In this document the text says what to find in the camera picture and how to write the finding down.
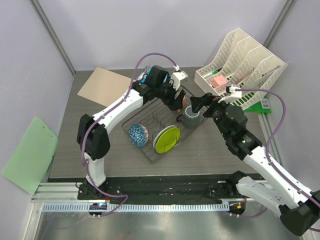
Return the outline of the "dark grey mug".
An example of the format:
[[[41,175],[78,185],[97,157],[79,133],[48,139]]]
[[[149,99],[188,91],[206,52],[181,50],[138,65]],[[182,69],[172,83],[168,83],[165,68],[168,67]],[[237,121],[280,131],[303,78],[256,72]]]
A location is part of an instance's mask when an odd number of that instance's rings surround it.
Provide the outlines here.
[[[182,123],[186,128],[197,128],[201,123],[200,112],[193,112],[192,106],[189,105],[176,117],[176,121]]]

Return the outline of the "pink box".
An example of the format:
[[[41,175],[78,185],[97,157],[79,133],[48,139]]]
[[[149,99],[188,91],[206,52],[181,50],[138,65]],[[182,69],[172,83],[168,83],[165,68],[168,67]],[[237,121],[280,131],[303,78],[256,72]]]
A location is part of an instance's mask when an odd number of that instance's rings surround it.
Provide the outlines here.
[[[213,78],[211,86],[215,89],[227,82],[227,79],[223,75],[219,75]]]

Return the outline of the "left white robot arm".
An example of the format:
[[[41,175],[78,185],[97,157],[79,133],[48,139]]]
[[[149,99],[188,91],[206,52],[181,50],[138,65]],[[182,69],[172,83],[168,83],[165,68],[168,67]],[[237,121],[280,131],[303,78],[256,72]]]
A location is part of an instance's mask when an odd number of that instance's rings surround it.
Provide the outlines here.
[[[103,164],[111,148],[109,134],[112,129],[134,110],[153,99],[159,99],[171,111],[183,108],[186,92],[180,89],[188,75],[174,67],[174,72],[158,65],[147,66],[130,84],[129,89],[104,110],[90,116],[84,114],[79,121],[77,143],[81,149],[83,165],[87,166],[89,194],[100,200],[107,192]]]

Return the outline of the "white plate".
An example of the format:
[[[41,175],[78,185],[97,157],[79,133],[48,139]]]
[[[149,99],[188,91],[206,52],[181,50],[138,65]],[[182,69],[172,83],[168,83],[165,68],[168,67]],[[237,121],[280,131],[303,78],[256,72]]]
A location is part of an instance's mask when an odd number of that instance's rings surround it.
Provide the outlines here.
[[[168,129],[174,128],[174,127],[176,127],[176,126],[175,126],[175,125],[169,125],[169,126],[165,127],[164,129],[162,129],[162,130],[157,134],[157,136],[156,136],[155,139],[153,140],[153,144],[152,144],[154,149],[156,149],[156,144],[157,144],[157,141],[158,141],[159,137],[160,137],[165,131],[167,131]]]

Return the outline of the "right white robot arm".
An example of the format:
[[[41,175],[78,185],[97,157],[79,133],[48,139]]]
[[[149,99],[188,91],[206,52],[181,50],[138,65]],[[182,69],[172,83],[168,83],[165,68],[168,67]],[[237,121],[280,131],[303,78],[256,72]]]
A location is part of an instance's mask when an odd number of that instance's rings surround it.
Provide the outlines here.
[[[194,113],[207,107],[203,116],[213,119],[228,150],[271,185],[268,188],[237,171],[228,179],[226,193],[233,198],[239,195],[252,198],[278,216],[292,234],[302,236],[320,219],[320,192],[312,191],[285,170],[247,130],[248,119],[242,108],[226,100],[211,93],[190,98]]]

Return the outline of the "white plastic file organizer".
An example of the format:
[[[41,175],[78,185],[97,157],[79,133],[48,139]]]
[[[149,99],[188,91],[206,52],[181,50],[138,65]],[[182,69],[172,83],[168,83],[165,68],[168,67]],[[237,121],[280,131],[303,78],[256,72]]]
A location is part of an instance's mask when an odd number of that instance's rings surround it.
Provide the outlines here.
[[[205,92],[224,97],[232,84],[243,89],[269,90],[288,66],[283,60],[241,28],[229,32],[212,62],[195,72],[194,82]],[[212,80],[224,76],[227,83],[212,87]]]

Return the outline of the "lime green plate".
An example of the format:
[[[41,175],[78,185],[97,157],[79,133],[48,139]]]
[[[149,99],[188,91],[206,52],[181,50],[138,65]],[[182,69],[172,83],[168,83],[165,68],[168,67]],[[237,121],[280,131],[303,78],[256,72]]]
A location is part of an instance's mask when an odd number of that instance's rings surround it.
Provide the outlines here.
[[[180,139],[181,131],[178,127],[173,126],[166,129],[155,143],[155,150],[158,154],[164,154],[171,150]]]

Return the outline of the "green book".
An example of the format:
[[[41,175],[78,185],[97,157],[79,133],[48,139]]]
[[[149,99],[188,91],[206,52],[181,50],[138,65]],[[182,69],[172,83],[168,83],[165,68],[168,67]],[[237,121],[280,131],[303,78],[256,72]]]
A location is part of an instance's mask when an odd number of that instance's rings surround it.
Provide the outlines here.
[[[263,98],[259,102],[251,105],[244,110],[245,113],[258,113],[258,114],[269,114],[272,112],[268,99]]]

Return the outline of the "pink ceramic mug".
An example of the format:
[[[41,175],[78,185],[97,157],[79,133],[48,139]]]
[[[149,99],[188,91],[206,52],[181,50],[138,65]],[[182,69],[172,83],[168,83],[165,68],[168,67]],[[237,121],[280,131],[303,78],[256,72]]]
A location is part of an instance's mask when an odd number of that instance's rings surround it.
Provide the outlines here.
[[[178,98],[180,92],[181,92],[180,90],[177,91],[177,93],[175,94],[175,99]],[[187,106],[187,96],[184,95],[183,100],[182,100],[182,108],[178,109],[177,113],[180,113],[186,106]]]

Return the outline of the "light green clipboard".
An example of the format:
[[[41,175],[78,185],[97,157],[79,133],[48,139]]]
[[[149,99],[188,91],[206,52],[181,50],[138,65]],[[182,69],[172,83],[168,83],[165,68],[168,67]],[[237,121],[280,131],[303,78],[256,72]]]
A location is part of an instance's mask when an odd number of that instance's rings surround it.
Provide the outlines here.
[[[39,117],[34,117],[1,175],[33,195],[56,152],[58,137]]]

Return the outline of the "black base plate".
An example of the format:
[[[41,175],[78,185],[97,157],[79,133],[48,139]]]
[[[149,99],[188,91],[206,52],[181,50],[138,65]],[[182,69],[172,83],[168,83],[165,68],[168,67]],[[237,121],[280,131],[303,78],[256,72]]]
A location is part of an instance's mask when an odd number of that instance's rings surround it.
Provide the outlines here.
[[[204,205],[220,204],[223,199],[241,199],[236,181],[246,173],[108,177],[100,189],[105,196],[87,181],[78,186],[78,200],[109,200],[120,204],[128,195],[129,205]]]

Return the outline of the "tan cardboard folder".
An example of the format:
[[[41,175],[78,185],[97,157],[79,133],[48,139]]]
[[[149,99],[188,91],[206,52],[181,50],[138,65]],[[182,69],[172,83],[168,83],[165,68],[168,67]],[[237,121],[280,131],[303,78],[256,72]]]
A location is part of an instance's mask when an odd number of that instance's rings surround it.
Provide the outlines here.
[[[75,80],[79,82],[76,96],[81,113],[93,115],[123,96],[131,78],[98,66],[94,70],[79,71]]]

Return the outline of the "blue picture book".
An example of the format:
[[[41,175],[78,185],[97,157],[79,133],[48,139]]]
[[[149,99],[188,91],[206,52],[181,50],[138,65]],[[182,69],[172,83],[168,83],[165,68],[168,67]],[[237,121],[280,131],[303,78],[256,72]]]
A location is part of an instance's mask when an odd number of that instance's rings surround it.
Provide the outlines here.
[[[151,71],[152,67],[150,65],[147,65],[144,70],[138,75],[138,77],[136,78],[137,81],[141,81],[142,83],[145,82],[146,77],[149,75],[150,71]]]

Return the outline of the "blue patterned bowl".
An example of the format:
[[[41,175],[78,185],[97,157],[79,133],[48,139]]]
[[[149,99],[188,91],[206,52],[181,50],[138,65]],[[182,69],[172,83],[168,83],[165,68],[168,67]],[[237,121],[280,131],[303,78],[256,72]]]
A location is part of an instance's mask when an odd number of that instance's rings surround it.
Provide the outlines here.
[[[129,138],[135,147],[143,148],[149,140],[149,131],[142,124],[132,124],[129,128]]]

